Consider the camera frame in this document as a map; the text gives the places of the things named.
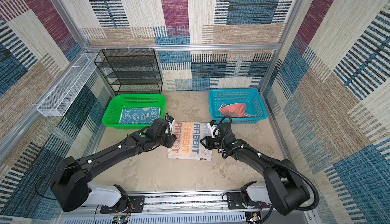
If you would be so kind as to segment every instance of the black wire shelf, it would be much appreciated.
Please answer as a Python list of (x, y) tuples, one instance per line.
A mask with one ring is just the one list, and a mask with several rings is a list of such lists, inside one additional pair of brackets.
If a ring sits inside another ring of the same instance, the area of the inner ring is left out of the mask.
[(112, 49), (99, 52), (95, 65), (116, 95), (161, 94), (163, 80), (154, 49)]

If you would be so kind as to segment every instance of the beige floor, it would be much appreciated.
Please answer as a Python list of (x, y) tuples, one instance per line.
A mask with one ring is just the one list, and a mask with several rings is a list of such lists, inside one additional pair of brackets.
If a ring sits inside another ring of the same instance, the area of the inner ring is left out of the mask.
[[(209, 122), (208, 91), (163, 92), (165, 111), (177, 121)], [(282, 159), (269, 120), (256, 124), (232, 124), (236, 138), (270, 157)], [(107, 148), (134, 130), (106, 128), (97, 151)], [(173, 160), (168, 149), (159, 147), (149, 153), (128, 158), (107, 169), (93, 182), (120, 184), (126, 191), (212, 190), (240, 188), (250, 181), (264, 182), (263, 177), (246, 164), (229, 157), (223, 160), (216, 150), (212, 161)]]

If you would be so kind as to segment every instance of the pink cloth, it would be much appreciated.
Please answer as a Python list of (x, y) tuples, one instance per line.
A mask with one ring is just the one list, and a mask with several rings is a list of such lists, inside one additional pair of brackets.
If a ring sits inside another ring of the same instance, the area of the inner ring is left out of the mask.
[(245, 103), (229, 104), (226, 106), (222, 105), (221, 108), (218, 109), (218, 111), (221, 112), (222, 115), (229, 115), (232, 118), (247, 117), (245, 115), (245, 110), (246, 110)]

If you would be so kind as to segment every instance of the metal shelf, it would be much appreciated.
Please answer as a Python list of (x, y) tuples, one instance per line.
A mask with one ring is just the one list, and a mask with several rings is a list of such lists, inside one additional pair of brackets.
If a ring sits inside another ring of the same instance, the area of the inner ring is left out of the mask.
[(37, 108), (44, 116), (64, 116), (81, 89), (96, 69), (97, 53), (84, 53), (67, 71)]
[(121, 85), (121, 84), (156, 84), (156, 83), (162, 83), (162, 79), (117, 79), (114, 82), (112, 82), (110, 85)]
[(95, 64), (116, 95), (161, 94), (163, 81), (153, 49), (101, 50), (99, 57)]

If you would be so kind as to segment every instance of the blue towel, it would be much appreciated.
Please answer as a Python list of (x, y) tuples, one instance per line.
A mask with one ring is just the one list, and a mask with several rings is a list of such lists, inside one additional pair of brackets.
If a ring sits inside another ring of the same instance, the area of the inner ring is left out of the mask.
[(143, 107), (123, 109), (119, 124), (152, 124), (160, 117), (160, 107)]

